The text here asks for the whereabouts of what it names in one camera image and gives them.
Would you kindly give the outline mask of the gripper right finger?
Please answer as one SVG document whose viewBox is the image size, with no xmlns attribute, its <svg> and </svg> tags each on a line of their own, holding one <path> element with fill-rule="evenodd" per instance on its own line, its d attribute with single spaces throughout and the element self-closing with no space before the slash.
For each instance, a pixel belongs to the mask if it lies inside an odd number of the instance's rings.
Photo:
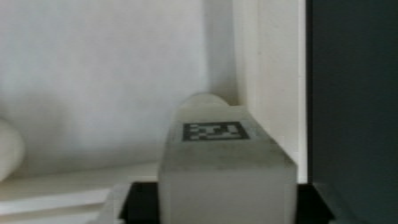
<svg viewBox="0 0 398 224">
<path fill-rule="evenodd" d="M 329 224 L 336 216 L 311 184 L 298 185 L 295 224 Z"/>
</svg>

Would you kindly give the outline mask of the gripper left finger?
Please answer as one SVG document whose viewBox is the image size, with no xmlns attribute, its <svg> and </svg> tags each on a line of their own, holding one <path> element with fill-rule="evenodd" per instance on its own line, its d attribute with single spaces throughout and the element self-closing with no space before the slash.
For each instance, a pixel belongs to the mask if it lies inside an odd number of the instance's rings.
<svg viewBox="0 0 398 224">
<path fill-rule="evenodd" d="M 114 186 L 96 224 L 160 224 L 155 182 L 131 182 Z"/>
</svg>

